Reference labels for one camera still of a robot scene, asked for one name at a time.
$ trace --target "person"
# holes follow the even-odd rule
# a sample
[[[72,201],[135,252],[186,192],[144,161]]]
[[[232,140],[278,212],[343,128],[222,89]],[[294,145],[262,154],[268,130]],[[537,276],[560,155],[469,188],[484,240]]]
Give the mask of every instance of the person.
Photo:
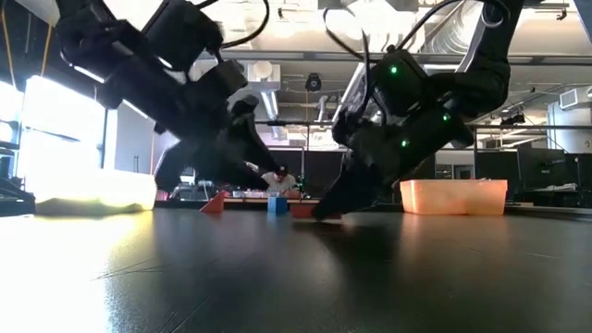
[[[276,172],[267,172],[261,178],[269,184],[268,191],[276,191],[292,199],[300,198],[300,192],[296,189],[296,178],[288,172],[288,166],[280,165]]]

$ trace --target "orange block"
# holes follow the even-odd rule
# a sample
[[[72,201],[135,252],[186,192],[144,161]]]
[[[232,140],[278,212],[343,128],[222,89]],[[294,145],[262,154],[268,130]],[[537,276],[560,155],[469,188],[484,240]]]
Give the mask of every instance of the orange block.
[[[212,200],[205,204],[200,212],[207,214],[222,214],[224,212],[224,192],[218,193]]]
[[[294,218],[313,218],[313,203],[291,203],[290,213]],[[328,219],[341,219],[341,214],[329,216]]]

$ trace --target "blue block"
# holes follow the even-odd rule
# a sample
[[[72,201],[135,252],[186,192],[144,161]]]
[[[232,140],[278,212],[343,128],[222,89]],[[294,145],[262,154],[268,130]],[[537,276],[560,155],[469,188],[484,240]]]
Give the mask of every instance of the blue block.
[[[267,198],[267,212],[278,215],[288,213],[288,199],[281,197]]]

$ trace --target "red object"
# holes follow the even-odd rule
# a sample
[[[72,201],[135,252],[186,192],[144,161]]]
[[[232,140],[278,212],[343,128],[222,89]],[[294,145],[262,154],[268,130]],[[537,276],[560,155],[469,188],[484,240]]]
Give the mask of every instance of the red object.
[[[200,212],[207,214],[222,214],[224,212],[224,192],[218,193],[212,200],[205,204]]]
[[[290,213],[294,218],[313,218],[314,203],[291,203]],[[329,216],[329,219],[341,219],[341,214]]]
[[[168,192],[165,192],[165,191],[157,191],[156,192],[156,200],[157,201],[166,201],[166,200],[168,200]]]

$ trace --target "black cable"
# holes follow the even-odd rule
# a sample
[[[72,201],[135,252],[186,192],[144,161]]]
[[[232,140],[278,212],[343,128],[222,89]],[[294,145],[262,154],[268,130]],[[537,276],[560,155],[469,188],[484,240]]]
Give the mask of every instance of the black cable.
[[[424,24],[426,24],[426,22],[429,19],[431,19],[434,16],[434,14],[439,12],[440,9],[444,8],[445,6],[457,3],[459,1],[461,1],[461,0],[446,0],[446,1],[443,1],[435,6],[431,7],[430,10],[428,10],[427,13],[425,13],[425,15],[417,23],[415,23],[413,28],[409,31],[409,33],[407,33],[407,35],[405,36],[405,38],[403,38],[403,40],[399,43],[399,45],[397,45],[397,50],[401,50],[405,46],[405,44],[407,44],[413,38],[413,36],[424,26]],[[498,27],[503,22],[507,22],[509,20],[510,9],[508,9],[500,0],[475,0],[475,1],[483,3],[484,6],[487,4],[495,6],[498,8],[498,10],[501,11],[501,15],[502,15],[501,20],[496,23],[485,22],[488,26]]]
[[[355,14],[349,8],[347,8],[345,6],[344,9],[355,18]],[[370,47],[368,46],[368,37],[366,36],[366,33],[364,32],[364,28],[361,26],[360,31],[362,32],[362,44],[364,46],[364,56],[358,55],[357,52],[353,51],[347,44],[345,44],[339,37],[337,37],[337,35],[335,35],[335,33],[333,33],[333,31],[331,31],[331,29],[327,26],[327,13],[329,10],[330,10],[329,8],[325,8],[325,11],[323,12],[323,22],[325,23],[325,31],[327,32],[327,35],[329,36],[329,38],[331,38],[339,46],[343,47],[350,54],[358,57],[360,60],[362,60],[364,62],[364,69],[365,69],[365,74],[366,74],[365,78],[364,78],[364,84],[365,84],[364,99],[362,100],[362,103],[360,104],[358,109],[354,112],[354,115],[356,115],[358,117],[362,117],[365,109],[368,107],[368,102],[370,102],[370,98],[372,97],[372,86],[370,85]]]
[[[206,8],[207,6],[213,5],[216,2],[218,2],[219,0],[205,0],[201,3],[199,3],[198,5],[195,5],[196,7],[198,7],[200,10]]]
[[[358,54],[356,51],[354,51],[352,48],[350,48],[335,33],[333,33],[333,31],[331,31],[331,29],[327,26],[327,13],[329,10],[330,10],[329,8],[325,8],[325,11],[323,12],[323,22],[325,23],[325,31],[327,32],[327,35],[329,36],[329,38],[331,40],[333,40],[333,42],[335,42],[337,45],[339,45],[342,49],[347,51],[350,55],[355,56],[356,58],[364,61],[364,57],[362,55]]]
[[[387,46],[389,46],[389,39],[390,39],[390,32],[387,33],[387,38],[385,39],[385,43],[382,44],[382,47],[380,48],[380,52],[385,52],[385,50],[387,49]]]
[[[215,51],[214,52],[214,58],[216,59],[216,62],[218,64],[221,64],[224,62],[224,59],[222,58],[222,55],[220,54],[220,51]]]
[[[204,3],[211,2],[213,4],[216,1],[218,1],[218,0],[206,0],[206,1],[204,1]],[[239,46],[241,44],[248,43],[248,42],[252,41],[253,39],[257,38],[257,36],[259,36],[261,34],[261,32],[263,32],[263,30],[267,26],[267,23],[269,22],[269,11],[270,11],[269,10],[269,1],[263,0],[263,3],[265,5],[265,16],[263,17],[263,21],[261,22],[261,25],[259,26],[259,28],[257,28],[257,30],[253,31],[253,33],[249,34],[246,37],[239,38],[236,41],[222,43],[222,46],[220,46],[220,49],[227,49],[230,47]]]

